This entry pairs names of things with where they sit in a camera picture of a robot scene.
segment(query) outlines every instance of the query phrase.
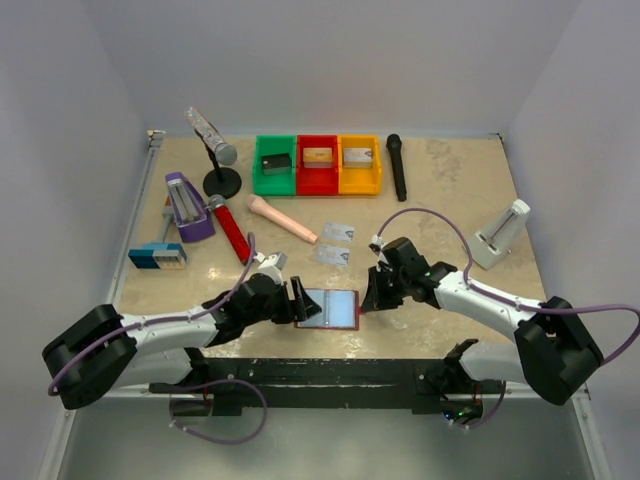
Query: beige table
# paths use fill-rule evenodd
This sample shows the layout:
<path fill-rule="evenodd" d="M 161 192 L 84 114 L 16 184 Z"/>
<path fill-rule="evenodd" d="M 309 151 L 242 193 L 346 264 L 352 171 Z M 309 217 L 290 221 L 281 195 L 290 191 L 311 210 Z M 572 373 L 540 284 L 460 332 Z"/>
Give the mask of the beige table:
<path fill-rule="evenodd" d="M 317 246 L 303 242 L 248 211 L 245 200 L 252 191 L 255 139 L 229 137 L 227 140 L 238 150 L 234 168 L 244 182 L 241 192 L 229 201 L 229 208 L 244 232 L 255 233 L 259 251 L 269 254 L 281 250 L 288 255 L 286 277 L 299 275 L 306 288 L 355 289 L 362 298 L 367 287 L 367 268 L 376 261 L 367 245 L 383 221 L 401 208 L 435 209 L 469 235 L 516 199 L 498 139 L 404 138 L 403 158 L 409 196 L 405 203 L 396 200 L 389 158 L 383 149 L 384 180 L 382 192 L 377 197 L 268 198 L 274 207 L 318 235 L 328 221 L 355 226 L 354 240 L 349 245 L 322 238 L 318 241 L 348 247 L 351 250 L 349 265 L 323 265 L 315 260 Z M 165 175 L 181 171 L 201 189 L 202 179 L 210 169 L 211 163 L 198 139 L 168 138 L 164 141 L 141 212 L 139 243 L 153 241 L 161 227 L 161 211 L 167 197 Z M 398 236 L 410 238 L 431 263 L 443 260 L 459 268 L 465 265 L 460 241 L 435 217 L 408 213 L 397 218 L 385 231 L 384 238 L 390 241 Z M 167 241 L 179 241 L 175 228 L 170 230 Z M 124 279 L 119 310 L 133 314 L 186 310 L 230 288 L 241 272 L 240 262 L 221 229 L 207 240 L 185 245 L 185 250 L 189 264 L 184 270 L 130 267 Z M 506 260 L 488 272 L 476 266 L 472 276 L 522 296 L 544 297 L 526 235 L 520 238 Z M 407 299 L 397 310 L 360 317 L 359 331 L 302 330 L 292 325 L 261 322 L 245 330 L 240 339 L 206 353 L 241 357 L 433 358 L 445 355 L 456 342 L 467 338 L 506 341 L 468 318 Z"/>

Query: black microphone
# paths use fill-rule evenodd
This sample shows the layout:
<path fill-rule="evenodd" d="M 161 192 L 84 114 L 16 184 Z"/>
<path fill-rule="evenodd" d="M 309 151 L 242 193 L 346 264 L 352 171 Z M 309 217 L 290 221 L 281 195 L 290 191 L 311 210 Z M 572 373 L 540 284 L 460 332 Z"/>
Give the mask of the black microphone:
<path fill-rule="evenodd" d="M 387 137 L 387 150 L 391 157 L 393 182 L 396 184 L 396 196 L 399 202 L 407 201 L 407 184 L 404 182 L 404 168 L 402 167 L 402 140 L 396 133 Z"/>

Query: small box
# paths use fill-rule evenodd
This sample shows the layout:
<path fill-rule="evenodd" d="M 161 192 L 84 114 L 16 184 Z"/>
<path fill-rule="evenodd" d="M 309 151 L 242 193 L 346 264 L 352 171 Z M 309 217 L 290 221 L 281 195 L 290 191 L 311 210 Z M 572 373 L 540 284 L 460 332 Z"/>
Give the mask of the small box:
<path fill-rule="evenodd" d="M 310 147 L 302 150 L 302 162 L 305 168 L 331 168 L 333 150 L 331 148 Z"/>
<path fill-rule="evenodd" d="M 275 153 L 263 155 L 262 173 L 265 175 L 279 175 L 291 172 L 291 155 L 288 153 Z"/>
<path fill-rule="evenodd" d="M 373 165 L 373 150 L 370 148 L 345 148 L 342 166 L 344 168 L 371 168 Z"/>

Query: black base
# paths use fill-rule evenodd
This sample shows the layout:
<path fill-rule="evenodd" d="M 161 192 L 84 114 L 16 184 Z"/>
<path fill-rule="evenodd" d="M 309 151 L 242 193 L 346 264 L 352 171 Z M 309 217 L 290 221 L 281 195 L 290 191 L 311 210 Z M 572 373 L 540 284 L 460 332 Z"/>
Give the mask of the black base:
<path fill-rule="evenodd" d="M 204 177 L 202 182 L 202 188 L 204 193 L 209 197 L 211 195 L 222 195 L 224 198 L 231 198 L 240 191 L 242 187 L 242 179 L 238 172 L 232 168 L 220 167 L 224 181 L 218 179 L 218 175 L 215 170 L 211 170 Z"/>
<path fill-rule="evenodd" d="M 442 414 L 442 394 L 472 395 L 474 382 L 440 385 L 432 382 L 446 368 L 445 360 L 389 359 L 278 359 L 192 357 L 193 374 L 181 386 L 200 385 L 211 378 L 237 378 L 263 393 L 269 408 L 406 409 L 414 414 Z M 484 394 L 499 393 L 500 382 L 484 381 Z M 171 385 L 153 383 L 151 393 L 175 391 Z M 194 399 L 180 401 L 176 416 L 241 415 L 245 407 L 260 407 L 250 390 L 231 385 L 215 390 L 213 411 Z"/>

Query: black object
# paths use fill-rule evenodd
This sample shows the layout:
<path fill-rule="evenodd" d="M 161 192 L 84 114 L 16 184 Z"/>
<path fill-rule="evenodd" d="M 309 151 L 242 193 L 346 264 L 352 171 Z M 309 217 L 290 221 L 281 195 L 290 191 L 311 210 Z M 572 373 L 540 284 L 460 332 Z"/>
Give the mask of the black object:
<path fill-rule="evenodd" d="M 113 305 L 99 305 L 47 345 L 42 358 L 51 377 L 87 345 L 122 327 L 121 319 Z M 135 344 L 123 333 L 78 362 L 58 384 L 64 406 L 69 410 L 84 407 L 107 393 L 138 351 Z"/>
<path fill-rule="evenodd" d="M 198 135 L 202 143 L 204 143 L 202 135 L 198 132 L 196 132 L 196 135 Z M 233 197 L 242 187 L 240 175 L 233 168 L 221 167 L 216 160 L 216 154 L 213 150 L 211 150 L 206 143 L 204 146 L 207 149 L 209 160 L 213 163 L 213 170 L 207 173 L 202 182 L 204 193 L 208 196 L 222 195 L 224 198 Z"/>
<path fill-rule="evenodd" d="M 370 248 L 380 253 L 377 246 L 370 245 Z M 382 253 L 387 263 L 378 262 L 378 268 L 369 269 L 363 313 L 398 308 L 408 296 L 440 308 L 435 290 L 446 275 L 456 271 L 454 266 L 443 262 L 429 266 L 413 243 L 404 237 L 386 244 Z M 571 307 L 559 297 L 541 306 Z M 577 315 L 536 314 L 520 322 L 514 338 L 527 383 L 554 405 L 564 405 L 603 362 L 602 352 Z M 452 376 L 460 378 L 461 375 L 457 371 Z"/>
<path fill-rule="evenodd" d="M 473 401 L 451 401 L 445 400 L 441 402 L 442 413 L 447 420 L 453 420 L 456 423 L 466 425 L 470 420 L 482 418 L 482 402 Z"/>
<path fill-rule="evenodd" d="M 377 254 L 375 245 L 369 247 Z M 435 289 L 448 273 L 457 269 L 453 265 L 438 262 L 429 266 L 418 253 L 411 240 L 401 237 L 387 243 L 382 249 L 388 263 L 378 263 L 369 268 L 367 293 L 362 302 L 362 313 L 390 310 L 404 304 L 404 297 L 412 297 L 419 303 L 440 308 Z"/>
<path fill-rule="evenodd" d="M 552 297 L 545 308 L 571 308 Z M 602 352 L 578 315 L 536 314 L 515 331 L 524 378 L 531 388 L 554 405 L 571 395 L 602 365 Z"/>
<path fill-rule="evenodd" d="M 291 172 L 291 155 L 288 153 L 276 153 L 263 155 L 262 173 L 265 175 L 278 175 Z"/>
<path fill-rule="evenodd" d="M 442 395 L 427 378 L 445 368 L 437 359 L 206 358 L 200 373 L 179 387 L 200 385 L 203 379 L 233 378 L 255 385 L 269 408 L 403 409 L 414 414 L 442 414 Z M 468 394 L 475 383 L 443 388 L 446 394 Z M 484 393 L 497 394 L 501 383 L 482 382 Z M 175 386 L 151 384 L 151 393 L 176 392 Z M 213 390 L 213 415 L 240 415 L 243 407 L 261 407 L 258 397 L 238 385 Z M 179 416 L 206 416 L 211 406 L 194 400 L 176 405 Z"/>
<path fill-rule="evenodd" d="M 266 275 L 254 274 L 244 282 L 224 307 L 212 313 L 218 333 L 207 347 L 228 343 L 242 335 L 244 329 L 263 320 L 277 325 L 304 322 L 322 311 L 307 294 L 299 277 L 291 277 L 293 300 L 289 300 L 286 283 L 276 283 Z M 202 304 L 211 308 L 227 292 Z"/>
<path fill-rule="evenodd" d="M 244 329 L 262 320 L 285 324 L 304 322 L 322 311 L 300 283 L 298 277 L 291 278 L 293 300 L 289 299 L 286 283 L 277 285 L 270 277 L 257 273 L 244 282 L 238 291 L 213 313 L 216 334 L 209 347 L 230 342 L 238 338 Z M 214 300 L 202 304 L 210 308 L 227 292 Z M 122 327 L 122 316 L 113 305 L 100 305 L 69 327 L 62 335 L 45 347 L 42 352 L 51 377 L 68 364 L 78 353 L 100 337 Z M 137 352 L 135 339 L 126 332 L 96 348 L 65 375 L 58 385 L 63 405 L 70 409 L 85 407 L 101 398 L 111 389 Z M 194 369 L 194 349 L 185 349 Z"/>
<path fill-rule="evenodd" d="M 402 140 L 396 133 L 387 137 L 387 150 L 391 157 L 393 182 L 396 185 L 396 196 L 399 202 L 407 201 L 407 184 L 404 181 L 404 167 L 402 166 Z"/>

